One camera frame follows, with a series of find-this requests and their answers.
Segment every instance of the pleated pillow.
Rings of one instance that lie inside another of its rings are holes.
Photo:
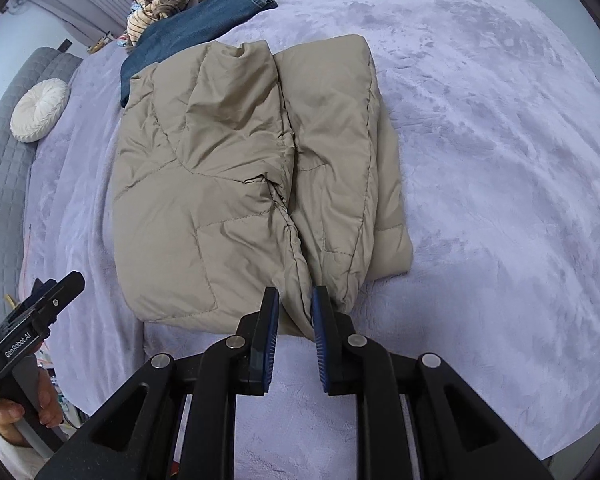
[[[69,85],[47,79],[22,96],[11,115],[11,133],[21,142],[40,140],[55,126],[69,101]]]

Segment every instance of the lavender blanket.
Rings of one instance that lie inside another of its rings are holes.
[[[391,351],[442,355],[541,457],[582,436],[600,421],[600,85],[589,67],[526,0],[277,1],[221,40],[277,52],[365,36],[400,135],[413,270],[362,290],[358,330]],[[184,356],[219,337],[143,334],[120,295],[107,186],[123,56],[110,46],[81,65],[27,207],[24,283],[87,278],[50,338],[60,383],[87,412],[143,345]],[[315,346],[281,337],[270,393],[238,401],[235,477],[354,478],[354,423],[353,399],[321,393]]]

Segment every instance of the gray headboard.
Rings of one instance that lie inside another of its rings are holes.
[[[11,114],[20,98],[37,83],[50,78],[68,83],[81,61],[54,48],[39,48],[27,59],[0,100],[0,323],[10,310],[4,295],[16,298],[18,291],[24,254],[25,193],[37,144],[18,142],[11,135]]]

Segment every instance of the jacket sleeve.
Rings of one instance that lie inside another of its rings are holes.
[[[15,480],[33,480],[45,460],[30,447],[12,446],[0,435],[0,460]]]

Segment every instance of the denim fabric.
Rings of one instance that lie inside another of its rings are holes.
[[[275,0],[204,0],[189,10],[152,23],[120,69],[120,105],[129,101],[129,79],[151,63],[181,50],[215,40],[261,10],[275,9]]]

